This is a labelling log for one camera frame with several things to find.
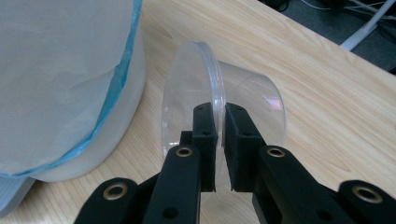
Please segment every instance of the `light wood surface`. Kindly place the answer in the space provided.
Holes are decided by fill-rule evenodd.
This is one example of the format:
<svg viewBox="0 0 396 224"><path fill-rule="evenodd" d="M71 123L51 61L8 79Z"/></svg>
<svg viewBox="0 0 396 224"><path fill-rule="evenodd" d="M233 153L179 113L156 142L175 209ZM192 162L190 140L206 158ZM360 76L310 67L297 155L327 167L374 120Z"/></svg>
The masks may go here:
<svg viewBox="0 0 396 224"><path fill-rule="evenodd" d="M72 223L103 181L141 183L158 173L167 70L184 41L205 41L217 57L271 78L287 109L289 149L331 189L348 179L396 197L396 77L340 49L256 0L145 0L141 15L148 79L134 119L110 157L82 177L36 182L0 223ZM257 223L250 194L220 188L201 223Z"/></svg>

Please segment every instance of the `white cable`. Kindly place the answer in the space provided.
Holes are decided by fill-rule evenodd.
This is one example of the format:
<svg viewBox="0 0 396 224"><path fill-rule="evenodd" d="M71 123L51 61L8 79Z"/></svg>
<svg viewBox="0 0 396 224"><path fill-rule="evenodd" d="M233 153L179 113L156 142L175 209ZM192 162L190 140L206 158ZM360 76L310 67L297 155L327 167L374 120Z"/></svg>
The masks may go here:
<svg viewBox="0 0 396 224"><path fill-rule="evenodd" d="M348 9L348 10L351 10L351 11L355 11L355 12L361 13L361 14L366 14L366 15L370 15L370 16L373 16L373 15L374 15L373 12L357 10L357 9L355 9L355 8L347 8L347 9ZM396 17L394 17L394 16L383 16L383 17L381 18L381 20L396 21Z"/></svg>
<svg viewBox="0 0 396 224"><path fill-rule="evenodd" d="M314 9L318 9L318 10L330 10L330 7L316 7L314 5L311 5L310 3L306 2L305 0L301 0L303 3L305 3L307 6L312 7Z"/></svg>

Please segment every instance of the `wooden table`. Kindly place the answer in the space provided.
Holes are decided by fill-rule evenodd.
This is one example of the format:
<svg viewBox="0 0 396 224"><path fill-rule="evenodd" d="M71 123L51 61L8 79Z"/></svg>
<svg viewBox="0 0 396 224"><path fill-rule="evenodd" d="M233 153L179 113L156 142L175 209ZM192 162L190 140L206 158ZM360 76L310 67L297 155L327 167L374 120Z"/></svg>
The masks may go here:
<svg viewBox="0 0 396 224"><path fill-rule="evenodd" d="M396 197L396 77L255 0L145 0L148 79L111 156L80 178L36 182L0 223L71 223L92 191L115 176L141 183L162 167L163 86L175 52L205 41L227 63L265 74L280 90L288 148L321 184L371 182ZM257 223L251 195L220 188L201 223Z"/></svg>

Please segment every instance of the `cable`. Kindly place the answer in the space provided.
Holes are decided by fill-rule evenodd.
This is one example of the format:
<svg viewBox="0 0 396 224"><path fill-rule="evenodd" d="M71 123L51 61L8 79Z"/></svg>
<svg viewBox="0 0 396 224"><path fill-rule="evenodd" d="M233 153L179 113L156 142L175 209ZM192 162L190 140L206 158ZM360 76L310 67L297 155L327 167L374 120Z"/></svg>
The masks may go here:
<svg viewBox="0 0 396 224"><path fill-rule="evenodd" d="M358 12L360 14L370 15L370 16L373 16L375 14L375 13L373 13L371 11L362 11L362 10L358 10L358 9L355 9L355 8L347 8L347 10ZM381 20L384 20L384 21L396 21L396 17L394 17L394 16L383 16L381 18Z"/></svg>
<svg viewBox="0 0 396 224"><path fill-rule="evenodd" d="M308 3L308 2L306 2L305 0L300 0L300 1L302 1L304 4L306 4L307 6L309 6L309 7L312 7L312 8L314 8L314 9L318 9L318 10L330 10L330 9L332 9L332 8L330 8L330 7L316 7L316 6L314 6L314 5L312 5L312 4L310 4L310 3ZM361 1L359 1L359 0L349 0L350 2L352 2L352 3L354 3L354 4L356 4L357 6L356 7L344 7L344 8L346 8L346 9L351 9L351 8L366 8L366 9L368 9L368 10L372 10L373 12L377 12L378 11L378 9L376 9L375 7L372 7L372 6L376 6L376 5L381 5L381 4L384 4L385 3L385 1L384 2L378 2L378 3L372 3L372 4L363 4Z"/></svg>
<svg viewBox="0 0 396 224"><path fill-rule="evenodd" d="M305 0L301 0L304 4L306 4L309 7L312 7L314 9L318 9L318 10L331 10L330 7L316 7L314 5L311 5L310 3L306 2Z"/></svg>

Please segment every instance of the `white plastic bag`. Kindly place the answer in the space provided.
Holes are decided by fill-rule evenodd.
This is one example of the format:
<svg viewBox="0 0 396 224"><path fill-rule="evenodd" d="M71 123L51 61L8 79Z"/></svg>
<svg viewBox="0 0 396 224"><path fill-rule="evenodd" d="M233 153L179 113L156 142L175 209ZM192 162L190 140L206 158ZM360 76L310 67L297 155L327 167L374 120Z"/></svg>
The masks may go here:
<svg viewBox="0 0 396 224"><path fill-rule="evenodd" d="M0 176L53 165L95 132L132 11L132 0L0 1Z"/></svg>

